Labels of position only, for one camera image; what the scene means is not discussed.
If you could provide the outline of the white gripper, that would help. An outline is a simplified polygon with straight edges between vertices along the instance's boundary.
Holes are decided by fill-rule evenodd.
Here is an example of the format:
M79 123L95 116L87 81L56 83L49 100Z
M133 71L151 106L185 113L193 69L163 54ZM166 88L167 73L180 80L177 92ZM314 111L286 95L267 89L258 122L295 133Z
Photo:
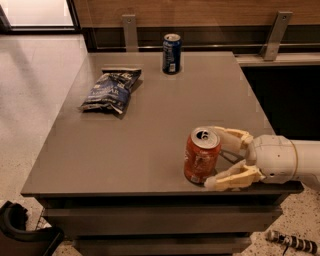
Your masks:
M204 182L207 190L225 191L251 186L253 183L284 184L293 179L297 153L293 143L276 135L253 136L245 130L213 126L220 137L222 149L238 154L246 150L242 160Z

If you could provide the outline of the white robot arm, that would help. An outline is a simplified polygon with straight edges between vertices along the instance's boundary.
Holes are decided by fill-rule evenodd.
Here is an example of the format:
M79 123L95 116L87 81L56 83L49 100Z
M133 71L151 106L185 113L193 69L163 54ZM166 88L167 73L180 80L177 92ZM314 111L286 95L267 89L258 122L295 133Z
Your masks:
M229 169L206 179L211 191L225 191L251 186L256 182L284 184L299 181L320 190L320 142L290 140L284 136L253 137L248 131L206 126L220 138L222 146L232 153L245 151L244 159Z

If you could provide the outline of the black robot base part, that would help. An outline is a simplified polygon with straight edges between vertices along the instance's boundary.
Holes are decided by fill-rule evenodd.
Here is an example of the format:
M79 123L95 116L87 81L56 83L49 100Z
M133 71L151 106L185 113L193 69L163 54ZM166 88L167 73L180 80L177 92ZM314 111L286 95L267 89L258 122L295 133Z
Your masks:
M0 208L0 256L52 256L64 239L58 227L28 231L27 209L6 201Z

